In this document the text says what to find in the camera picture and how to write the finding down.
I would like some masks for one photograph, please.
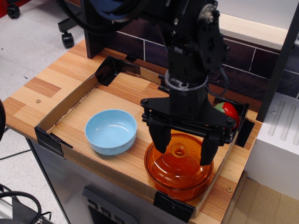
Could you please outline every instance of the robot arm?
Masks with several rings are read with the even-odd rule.
[[[171,129],[204,138],[201,165],[212,162],[218,146],[230,143],[235,120],[208,102],[208,76],[221,69],[229,47],[219,31],[214,0],[90,0],[105,19],[128,22],[137,17],[157,24],[168,51],[168,98],[147,98],[143,121],[156,148],[164,153]]]

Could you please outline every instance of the orange plastic container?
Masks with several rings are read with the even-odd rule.
[[[181,201],[206,189],[214,163],[200,166],[201,141],[185,133],[173,133],[164,154],[151,143],[144,164],[155,188]]]

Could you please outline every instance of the black cable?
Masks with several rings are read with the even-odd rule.
[[[39,203],[39,201],[31,194],[21,192],[21,191],[8,191],[8,192],[0,193],[0,198],[13,197],[13,196],[28,197],[32,201],[35,202],[35,204],[37,205],[37,215],[34,217],[34,219],[29,224],[36,224],[36,222],[38,221],[38,219],[40,218],[40,216],[42,214],[42,208],[41,208],[41,204]]]
[[[6,123],[5,110],[4,110],[4,106],[2,104],[2,101],[0,100],[0,141],[1,141],[1,138],[4,134],[5,123]]]
[[[2,192],[4,192],[4,190],[12,191],[12,190],[9,189],[7,186],[5,186],[5,185],[3,185],[3,184],[1,184],[1,183],[0,183],[0,190],[1,190]]]
[[[70,10],[70,8],[66,5],[64,0],[56,0],[57,4],[62,8],[62,10],[72,19],[77,25],[81,28],[87,30],[88,32],[95,34],[95,35],[107,35],[110,33],[114,33],[124,26],[128,25],[131,21],[123,22],[123,23],[112,23],[107,26],[97,27],[90,24],[83,22],[82,20],[78,19],[77,16]]]
[[[52,212],[50,212],[50,211],[47,211],[47,212],[41,214],[41,216],[44,216],[44,215],[47,215],[47,214],[49,214],[49,220],[51,220]]]
[[[215,97],[220,97],[220,96],[222,96],[224,93],[227,92],[228,87],[229,87],[229,79],[228,79],[228,76],[225,74],[223,68],[220,67],[220,68],[218,69],[218,71],[220,72],[220,74],[222,75],[222,77],[224,78],[224,81],[225,81],[225,88],[224,88],[224,91],[223,91],[222,93],[217,94],[217,93],[214,93],[214,92],[210,91],[210,89],[209,89],[209,85],[206,86],[206,90],[207,90],[207,92],[210,93],[212,96],[215,96]]]
[[[7,159],[7,158],[10,158],[10,157],[13,157],[13,156],[15,156],[15,155],[19,155],[19,154],[22,154],[22,153],[29,152],[29,151],[31,151],[31,149],[29,149],[29,150],[25,150],[25,151],[23,151],[23,152],[19,152],[19,153],[13,154],[13,155],[9,155],[9,156],[7,156],[7,157],[3,157],[3,158],[0,159],[0,161],[1,161],[1,160],[4,160],[4,159]]]

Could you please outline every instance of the blue bowl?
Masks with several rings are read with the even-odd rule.
[[[136,120],[122,110],[99,112],[85,126],[85,135],[91,147],[104,155],[125,152],[133,145],[136,131]]]

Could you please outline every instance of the cardboard tray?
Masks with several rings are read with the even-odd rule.
[[[168,96],[167,93],[158,90],[159,85],[155,84],[161,82],[161,78],[163,77],[157,73],[109,56],[95,74],[44,117],[35,127],[35,131],[38,143],[42,147],[188,222],[202,208],[242,125],[235,131],[230,145],[219,147],[206,191],[185,202],[169,198],[151,185],[144,167],[144,154],[152,139],[146,123],[142,122],[143,108],[140,101],[143,98]],[[232,103],[241,116],[242,124],[248,105]],[[115,156],[104,156],[95,152],[84,133],[90,117],[107,109],[125,110],[137,121],[137,137],[133,146]]]

